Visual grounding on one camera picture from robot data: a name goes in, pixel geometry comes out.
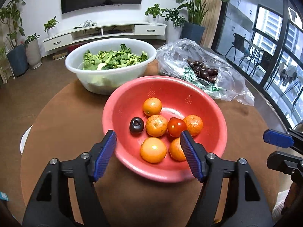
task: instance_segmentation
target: white wall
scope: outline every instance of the white wall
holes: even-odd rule
[[[161,8],[178,6],[175,0],[142,0],[141,5],[107,5],[61,14],[61,0],[24,1],[26,5],[21,9],[23,12],[23,28],[26,36],[34,33],[41,35],[39,45],[42,56],[49,54],[49,52],[45,52],[42,44],[42,40],[47,38],[47,33],[44,32],[44,24],[54,16],[57,16],[56,20],[60,22],[58,30],[63,31],[77,27],[88,19],[97,22],[99,25],[107,21],[144,21],[146,20],[144,13],[147,7],[153,6],[155,3],[160,4]]]

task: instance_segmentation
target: white flower pot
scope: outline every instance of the white flower pot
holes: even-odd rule
[[[155,18],[152,14],[149,14],[147,16],[147,19],[148,19],[148,22],[149,23],[153,23],[153,24],[157,24],[158,23],[158,20],[159,20],[159,16],[157,15]]]
[[[58,34],[58,28],[55,26],[46,30],[49,37],[53,37]]]
[[[38,40],[35,39],[25,46],[26,58],[31,69],[34,70],[42,65]]]
[[[167,21],[166,27],[166,43],[172,43],[177,41],[182,33],[182,27],[174,26],[171,20]]]

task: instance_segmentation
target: orange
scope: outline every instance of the orange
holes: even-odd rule
[[[177,161],[186,160],[183,150],[181,148],[180,137],[172,141],[169,147],[169,153],[171,154],[171,157]]]
[[[149,137],[145,139],[141,148],[140,155],[143,160],[149,163],[159,163],[166,156],[167,148],[165,144],[156,137]]]
[[[203,128],[201,118],[196,115],[188,115],[183,121],[186,123],[187,130],[192,136],[198,135]]]
[[[143,112],[148,116],[159,114],[161,109],[162,103],[158,98],[152,97],[143,103]]]
[[[162,136],[166,133],[167,119],[157,114],[150,116],[146,121],[145,128],[149,135],[154,137]]]

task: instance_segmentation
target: plastic bag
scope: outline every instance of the plastic bag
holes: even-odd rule
[[[213,99],[237,100],[245,105],[254,105],[254,96],[245,85],[245,79],[226,60],[209,48],[201,48],[189,39],[180,39],[157,50],[159,72],[181,78],[196,85]],[[186,60],[203,61],[208,68],[218,69],[215,84],[198,79]]]

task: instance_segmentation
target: green leafy vegetable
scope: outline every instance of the green leafy vegetable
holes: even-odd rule
[[[125,44],[121,44],[121,51],[99,51],[93,55],[87,50],[83,55],[83,70],[108,70],[126,66],[132,66],[148,59],[147,53],[142,51],[138,56],[131,53]]]

